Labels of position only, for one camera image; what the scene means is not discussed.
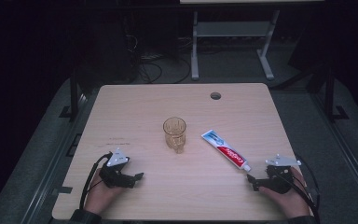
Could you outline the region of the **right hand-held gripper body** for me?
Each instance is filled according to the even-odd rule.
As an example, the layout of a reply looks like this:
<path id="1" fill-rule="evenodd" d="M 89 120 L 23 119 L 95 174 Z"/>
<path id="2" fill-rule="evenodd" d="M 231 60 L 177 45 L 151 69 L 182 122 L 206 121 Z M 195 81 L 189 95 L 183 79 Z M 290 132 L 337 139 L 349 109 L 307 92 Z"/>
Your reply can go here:
<path id="1" fill-rule="evenodd" d="M 294 185 L 291 168 L 301 165 L 301 161 L 296 158 L 276 154 L 271 159 L 266 160 L 266 165 L 268 178 L 263 186 L 280 194 L 284 194 Z"/>

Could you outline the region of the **white metal stand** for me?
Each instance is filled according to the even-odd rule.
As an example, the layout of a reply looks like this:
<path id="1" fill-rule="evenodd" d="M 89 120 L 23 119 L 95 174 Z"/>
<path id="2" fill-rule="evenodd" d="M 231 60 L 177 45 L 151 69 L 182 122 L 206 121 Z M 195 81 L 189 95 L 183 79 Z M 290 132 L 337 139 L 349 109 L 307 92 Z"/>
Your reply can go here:
<path id="1" fill-rule="evenodd" d="M 272 13 L 269 21 L 199 21 L 198 12 L 193 14 L 191 78 L 200 78 L 198 63 L 198 40 L 201 37 L 264 37 L 265 43 L 256 51 L 267 80 L 275 76 L 267 59 L 269 45 L 280 15 L 279 10 Z"/>

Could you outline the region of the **white red toothpaste tube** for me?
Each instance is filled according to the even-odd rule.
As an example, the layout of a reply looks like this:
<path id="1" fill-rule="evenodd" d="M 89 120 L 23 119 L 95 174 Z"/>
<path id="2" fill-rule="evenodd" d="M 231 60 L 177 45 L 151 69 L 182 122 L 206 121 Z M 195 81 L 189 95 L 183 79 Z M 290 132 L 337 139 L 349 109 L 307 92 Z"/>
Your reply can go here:
<path id="1" fill-rule="evenodd" d="M 231 161 L 237 168 L 246 172 L 251 170 L 248 161 L 214 130 L 204 133 L 201 137 Z"/>

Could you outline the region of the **grey metal floor rail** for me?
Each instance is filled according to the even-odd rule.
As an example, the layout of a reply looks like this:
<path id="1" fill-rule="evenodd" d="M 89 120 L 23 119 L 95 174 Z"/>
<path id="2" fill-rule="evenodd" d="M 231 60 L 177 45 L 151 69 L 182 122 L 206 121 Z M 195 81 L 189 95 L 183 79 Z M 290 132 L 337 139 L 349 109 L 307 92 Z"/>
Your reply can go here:
<path id="1" fill-rule="evenodd" d="M 23 183 L 33 188 L 20 224 L 56 224 L 52 210 L 60 194 L 71 190 L 63 182 L 94 102 L 93 94 L 82 94 L 77 101 L 78 114 L 73 119 L 67 94 L 55 97 L 48 107 L 26 149 L 23 164 L 30 174 Z"/>
<path id="2" fill-rule="evenodd" d="M 310 98 L 318 109 L 319 114 L 323 118 L 331 134 L 334 136 L 334 139 L 341 151 L 343 160 L 347 163 L 347 166 L 349 167 L 352 176 L 358 185 L 358 160 L 352 153 L 350 145 L 346 141 L 344 135 L 340 132 L 336 122 L 331 119 L 324 111 L 324 103 L 322 102 L 321 98 L 317 94 L 313 93 L 310 95 Z"/>

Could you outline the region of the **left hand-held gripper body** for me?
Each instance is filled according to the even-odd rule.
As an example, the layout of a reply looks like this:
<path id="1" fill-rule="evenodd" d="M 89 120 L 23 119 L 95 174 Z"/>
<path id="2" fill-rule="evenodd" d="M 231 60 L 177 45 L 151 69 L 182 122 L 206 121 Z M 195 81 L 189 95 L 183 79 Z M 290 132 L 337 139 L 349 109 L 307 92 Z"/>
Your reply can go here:
<path id="1" fill-rule="evenodd" d="M 120 180 L 130 180 L 128 175 L 121 173 L 121 170 L 129 162 L 130 158 L 117 148 L 110 153 L 108 161 L 103 165 L 99 176 L 108 188 L 118 187 Z"/>

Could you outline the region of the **clear amber glass cup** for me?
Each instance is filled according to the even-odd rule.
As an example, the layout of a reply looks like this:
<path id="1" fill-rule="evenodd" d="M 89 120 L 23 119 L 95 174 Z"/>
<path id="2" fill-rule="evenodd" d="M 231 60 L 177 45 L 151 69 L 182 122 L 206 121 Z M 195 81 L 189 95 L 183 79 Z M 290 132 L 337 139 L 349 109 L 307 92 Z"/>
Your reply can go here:
<path id="1" fill-rule="evenodd" d="M 162 129 L 165 133 L 167 146 L 177 154 L 183 153 L 186 143 L 185 121 L 178 117 L 168 118 L 164 121 Z"/>

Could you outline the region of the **person's right hand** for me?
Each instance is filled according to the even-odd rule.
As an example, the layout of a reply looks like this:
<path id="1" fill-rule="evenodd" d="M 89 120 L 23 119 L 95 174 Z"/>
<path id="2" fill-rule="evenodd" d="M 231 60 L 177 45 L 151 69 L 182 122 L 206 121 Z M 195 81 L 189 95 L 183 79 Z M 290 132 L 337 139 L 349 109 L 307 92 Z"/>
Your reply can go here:
<path id="1" fill-rule="evenodd" d="M 288 219 L 310 215 L 308 204 L 294 189 L 280 194 L 271 189 L 260 187 L 259 192 L 275 202 Z"/>

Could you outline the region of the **person's left hand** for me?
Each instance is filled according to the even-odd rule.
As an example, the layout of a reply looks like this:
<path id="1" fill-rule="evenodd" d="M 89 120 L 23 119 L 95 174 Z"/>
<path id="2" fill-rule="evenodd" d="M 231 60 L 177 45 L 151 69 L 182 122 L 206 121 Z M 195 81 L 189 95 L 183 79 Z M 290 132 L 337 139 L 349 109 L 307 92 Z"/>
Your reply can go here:
<path id="1" fill-rule="evenodd" d="M 84 209 L 88 212 L 101 216 L 103 212 L 125 190 L 121 187 L 108 188 L 100 177 L 101 169 L 98 168 L 92 181 Z"/>

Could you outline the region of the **black metal post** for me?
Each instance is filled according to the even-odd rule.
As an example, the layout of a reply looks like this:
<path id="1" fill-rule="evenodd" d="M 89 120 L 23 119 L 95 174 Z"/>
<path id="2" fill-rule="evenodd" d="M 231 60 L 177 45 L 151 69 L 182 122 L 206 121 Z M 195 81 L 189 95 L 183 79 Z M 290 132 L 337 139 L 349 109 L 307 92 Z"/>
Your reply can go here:
<path id="1" fill-rule="evenodd" d="M 334 123 L 339 119 L 348 119 L 349 116 L 341 105 L 334 104 L 335 76 L 331 68 L 328 68 L 325 76 L 324 88 L 324 113 L 328 120 Z"/>
<path id="2" fill-rule="evenodd" d="M 77 71 L 74 69 L 70 78 L 70 104 L 65 106 L 60 114 L 60 118 L 69 119 L 70 122 L 73 122 L 76 119 L 76 116 L 79 111 L 78 101 L 79 101 L 79 92 L 77 84 Z"/>

